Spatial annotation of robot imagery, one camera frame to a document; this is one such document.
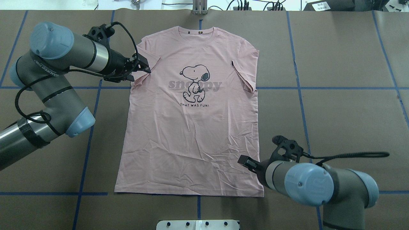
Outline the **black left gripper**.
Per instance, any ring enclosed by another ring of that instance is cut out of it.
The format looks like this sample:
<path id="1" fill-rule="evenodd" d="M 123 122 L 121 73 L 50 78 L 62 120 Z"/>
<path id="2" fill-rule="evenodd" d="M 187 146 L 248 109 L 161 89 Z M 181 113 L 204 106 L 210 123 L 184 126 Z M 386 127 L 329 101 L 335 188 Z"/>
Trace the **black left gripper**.
<path id="1" fill-rule="evenodd" d="M 108 50 L 108 62 L 104 67 L 104 80 L 135 81 L 132 72 L 143 71 L 151 73 L 147 58 L 136 53 L 134 57 L 127 58 L 115 50 Z"/>

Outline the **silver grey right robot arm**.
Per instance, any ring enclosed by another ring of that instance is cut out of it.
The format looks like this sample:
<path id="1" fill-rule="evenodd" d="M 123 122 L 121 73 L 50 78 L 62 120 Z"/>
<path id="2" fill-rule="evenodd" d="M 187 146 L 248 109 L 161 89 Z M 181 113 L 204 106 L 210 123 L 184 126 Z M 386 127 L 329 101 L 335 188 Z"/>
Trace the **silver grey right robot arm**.
<path id="1" fill-rule="evenodd" d="M 255 173 L 263 186 L 299 204 L 323 207 L 324 230 L 364 230 L 365 210 L 379 198 L 376 181 L 352 169 L 283 160 L 260 163 L 245 155 L 238 163 Z"/>

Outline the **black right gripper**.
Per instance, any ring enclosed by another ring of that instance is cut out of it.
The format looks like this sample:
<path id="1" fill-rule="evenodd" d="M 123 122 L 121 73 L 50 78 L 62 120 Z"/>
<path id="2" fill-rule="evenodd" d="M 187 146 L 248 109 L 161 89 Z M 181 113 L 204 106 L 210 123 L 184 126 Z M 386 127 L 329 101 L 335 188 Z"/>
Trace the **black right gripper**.
<path id="1" fill-rule="evenodd" d="M 260 163 L 257 160 L 252 159 L 250 156 L 241 155 L 237 163 L 247 168 L 250 172 L 256 173 L 260 184 L 269 189 L 275 189 L 274 162 L 263 161 Z"/>

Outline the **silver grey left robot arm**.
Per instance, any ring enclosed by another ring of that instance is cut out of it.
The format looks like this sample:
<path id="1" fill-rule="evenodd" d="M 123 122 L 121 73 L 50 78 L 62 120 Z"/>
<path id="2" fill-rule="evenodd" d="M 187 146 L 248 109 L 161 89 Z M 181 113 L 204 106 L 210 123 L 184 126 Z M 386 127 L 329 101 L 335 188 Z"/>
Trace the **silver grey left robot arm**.
<path id="1" fill-rule="evenodd" d="M 76 137 L 95 124 L 65 75 L 70 72 L 120 83 L 134 81 L 133 72 L 150 73 L 146 57 L 134 47 L 131 57 L 113 50 L 111 22 L 78 35 L 52 22 L 40 22 L 30 35 L 30 50 L 10 68 L 13 83 L 20 87 L 14 105 L 21 118 L 1 132 L 1 170 L 47 146 L 63 134 Z"/>

